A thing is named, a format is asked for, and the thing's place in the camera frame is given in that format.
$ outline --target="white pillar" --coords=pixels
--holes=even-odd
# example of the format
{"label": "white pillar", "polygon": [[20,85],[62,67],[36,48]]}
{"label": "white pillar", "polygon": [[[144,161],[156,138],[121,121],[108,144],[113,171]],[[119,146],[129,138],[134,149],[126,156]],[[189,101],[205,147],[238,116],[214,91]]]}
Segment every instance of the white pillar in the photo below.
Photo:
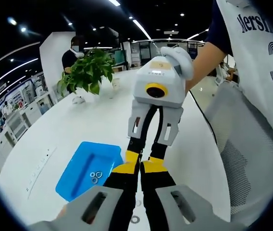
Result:
{"label": "white pillar", "polygon": [[56,85],[64,71],[62,56],[69,50],[75,32],[52,32],[39,47],[41,65],[51,98],[57,103]]}
{"label": "white pillar", "polygon": [[123,42],[123,49],[125,50],[126,52],[126,58],[127,58],[127,62],[129,63],[129,67],[131,66],[132,64],[132,58],[131,58],[131,45],[130,45],[130,42]]}

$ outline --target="white jersey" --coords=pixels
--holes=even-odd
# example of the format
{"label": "white jersey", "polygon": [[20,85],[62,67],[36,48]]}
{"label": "white jersey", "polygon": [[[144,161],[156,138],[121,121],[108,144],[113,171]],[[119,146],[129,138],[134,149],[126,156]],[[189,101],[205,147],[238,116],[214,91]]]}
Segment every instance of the white jersey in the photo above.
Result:
{"label": "white jersey", "polygon": [[217,0],[246,98],[273,128],[273,28],[255,8]]}

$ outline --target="ceiling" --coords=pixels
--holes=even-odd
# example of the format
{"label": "ceiling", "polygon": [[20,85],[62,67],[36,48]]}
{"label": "ceiling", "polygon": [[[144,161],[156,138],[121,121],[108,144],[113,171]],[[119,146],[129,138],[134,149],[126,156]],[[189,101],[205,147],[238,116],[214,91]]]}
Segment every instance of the ceiling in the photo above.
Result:
{"label": "ceiling", "polygon": [[[117,31],[120,41],[147,39],[133,23],[137,19],[152,39],[168,38],[164,31],[179,31],[173,39],[187,39],[210,25],[212,0],[11,0],[0,3],[0,58],[35,42],[43,42],[53,31],[76,31],[85,37],[85,46],[116,46],[108,27]],[[14,18],[17,25],[8,23]],[[204,40],[203,33],[196,40]],[[0,61],[0,77],[17,66],[39,58],[39,45],[15,52]],[[42,71],[40,60],[8,74],[1,82],[18,80]]]}

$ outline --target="blue tray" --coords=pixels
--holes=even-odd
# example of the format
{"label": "blue tray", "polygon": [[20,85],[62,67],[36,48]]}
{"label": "blue tray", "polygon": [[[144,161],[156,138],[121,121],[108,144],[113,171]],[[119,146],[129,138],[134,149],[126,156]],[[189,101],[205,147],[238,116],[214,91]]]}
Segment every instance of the blue tray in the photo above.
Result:
{"label": "blue tray", "polygon": [[68,202],[94,186],[91,172],[102,172],[103,185],[112,170],[123,164],[119,146],[82,142],[63,172],[55,191]]}

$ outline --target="gray chair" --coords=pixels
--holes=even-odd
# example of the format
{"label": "gray chair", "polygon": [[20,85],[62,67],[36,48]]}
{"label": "gray chair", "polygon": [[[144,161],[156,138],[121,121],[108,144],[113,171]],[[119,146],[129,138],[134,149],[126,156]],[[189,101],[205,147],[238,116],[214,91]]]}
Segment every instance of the gray chair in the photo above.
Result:
{"label": "gray chair", "polygon": [[220,65],[218,65],[216,68],[215,68],[216,72],[217,72],[217,77],[215,78],[215,83],[216,85],[220,85],[221,83],[223,83],[225,81],[225,76],[223,74],[223,70],[221,68]]}
{"label": "gray chair", "polygon": [[273,129],[234,82],[223,82],[205,112],[224,164],[231,221],[256,221],[273,197]]}

